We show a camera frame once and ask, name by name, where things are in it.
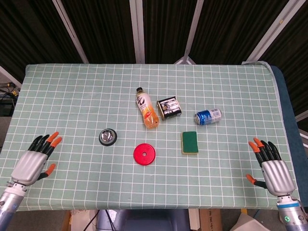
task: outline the red plastic lid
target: red plastic lid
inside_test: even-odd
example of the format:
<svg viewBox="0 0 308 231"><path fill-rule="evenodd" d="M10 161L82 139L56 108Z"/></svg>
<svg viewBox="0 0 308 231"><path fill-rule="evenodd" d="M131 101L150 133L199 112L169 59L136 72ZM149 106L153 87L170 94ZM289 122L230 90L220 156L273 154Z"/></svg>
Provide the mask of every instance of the red plastic lid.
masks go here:
<svg viewBox="0 0 308 231"><path fill-rule="evenodd" d="M149 165L155 159L155 149L148 143L139 144L134 150L134 159L140 165Z"/></svg>

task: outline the black finger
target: black finger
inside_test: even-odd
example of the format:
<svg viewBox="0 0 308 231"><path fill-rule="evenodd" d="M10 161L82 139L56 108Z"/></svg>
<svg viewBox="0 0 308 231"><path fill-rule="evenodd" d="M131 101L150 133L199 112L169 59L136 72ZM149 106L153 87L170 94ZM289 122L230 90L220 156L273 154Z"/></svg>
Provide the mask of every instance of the black finger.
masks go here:
<svg viewBox="0 0 308 231"><path fill-rule="evenodd" d="M56 138L50 145L50 147L47 149L46 151L46 155L48 156L47 159L50 157L50 155L52 154L53 150L55 149L55 147L61 142L62 137L58 137Z"/></svg>
<svg viewBox="0 0 308 231"><path fill-rule="evenodd" d="M54 134L49 136L49 138L45 141L43 147L40 150L41 153L45 153L46 154L47 149L50 147L51 142L54 140L54 138L57 137L57 135L59 135L59 133L56 131Z"/></svg>
<svg viewBox="0 0 308 231"><path fill-rule="evenodd" d="M270 141L269 141L269 146L270 146L272 152L274 153L275 159L276 159L276 160L281 160L279 151L278 151L278 149L276 148L276 146L275 146L272 142L270 142Z"/></svg>
<svg viewBox="0 0 308 231"><path fill-rule="evenodd" d="M46 139L48 139L49 135L44 136L43 138L41 138L38 142L38 144L35 147L35 151L36 152L40 152L43 144L45 143Z"/></svg>
<svg viewBox="0 0 308 231"><path fill-rule="evenodd" d="M262 167L262 162L263 162L262 156L260 155L260 153L255 153L255 154L256 154L256 159L257 159L260 167Z"/></svg>
<svg viewBox="0 0 308 231"><path fill-rule="evenodd" d="M37 179L37 180L41 180L41 179L44 179L44 178L46 178L46 177L48 177L47 173L42 172L42 173L38 176L38 179Z"/></svg>
<svg viewBox="0 0 308 231"><path fill-rule="evenodd" d="M42 137L43 137L43 136L38 136L38 137L36 137L36 138L32 141L30 147L28 148L28 151L33 151L33 150L35 149L35 146L37 145L38 141L39 141Z"/></svg>
<svg viewBox="0 0 308 231"><path fill-rule="evenodd" d="M269 161L270 160L268 155L265 153L265 149L264 148L260 148L260 155L262 156L262 159L264 161Z"/></svg>
<svg viewBox="0 0 308 231"><path fill-rule="evenodd" d="M255 181L254 185L259 186L263 189L267 189L266 183L264 181L257 180L257 181Z"/></svg>
<svg viewBox="0 0 308 231"><path fill-rule="evenodd" d="M272 152L270 146L265 141L261 142L264 145L265 154L268 156L269 160L275 160L274 153Z"/></svg>

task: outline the sponge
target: sponge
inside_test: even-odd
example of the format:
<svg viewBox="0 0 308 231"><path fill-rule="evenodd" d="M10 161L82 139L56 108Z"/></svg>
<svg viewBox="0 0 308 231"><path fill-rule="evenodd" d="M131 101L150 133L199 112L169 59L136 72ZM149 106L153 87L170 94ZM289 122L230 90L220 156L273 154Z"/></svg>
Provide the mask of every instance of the sponge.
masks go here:
<svg viewBox="0 0 308 231"><path fill-rule="evenodd" d="M181 134L182 154L198 154L197 132L185 131Z"/></svg>

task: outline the robotic hand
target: robotic hand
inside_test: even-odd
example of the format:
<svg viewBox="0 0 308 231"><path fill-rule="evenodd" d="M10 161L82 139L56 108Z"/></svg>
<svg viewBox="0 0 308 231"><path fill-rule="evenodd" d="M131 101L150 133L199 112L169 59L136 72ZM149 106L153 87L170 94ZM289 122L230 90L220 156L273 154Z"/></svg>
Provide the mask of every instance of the robotic hand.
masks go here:
<svg viewBox="0 0 308 231"><path fill-rule="evenodd" d="M295 185L278 149L272 142L267 144L257 138L254 141L257 145L251 141L248 143L256 154L265 182L249 174L246 175L247 179L253 185L268 189L272 195L277 196L277 207L287 231L308 231L307 215L300 201L291 196Z"/></svg>
<svg viewBox="0 0 308 231"><path fill-rule="evenodd" d="M22 155L14 168L11 177L0 198L0 231L6 230L14 213L26 194L26 186L48 177L54 170L55 164L50 165L47 171L42 172L46 161L54 148L61 142L58 132L51 136L38 136L31 143L28 151Z"/></svg>

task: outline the soda can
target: soda can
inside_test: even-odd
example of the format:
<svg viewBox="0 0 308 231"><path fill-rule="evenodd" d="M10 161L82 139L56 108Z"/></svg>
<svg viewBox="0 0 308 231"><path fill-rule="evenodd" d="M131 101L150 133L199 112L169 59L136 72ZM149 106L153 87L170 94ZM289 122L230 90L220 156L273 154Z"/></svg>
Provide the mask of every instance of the soda can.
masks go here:
<svg viewBox="0 0 308 231"><path fill-rule="evenodd" d="M210 110L198 112L194 115L194 120L197 125L206 125L220 121L221 116L221 110L218 108L213 108Z"/></svg>

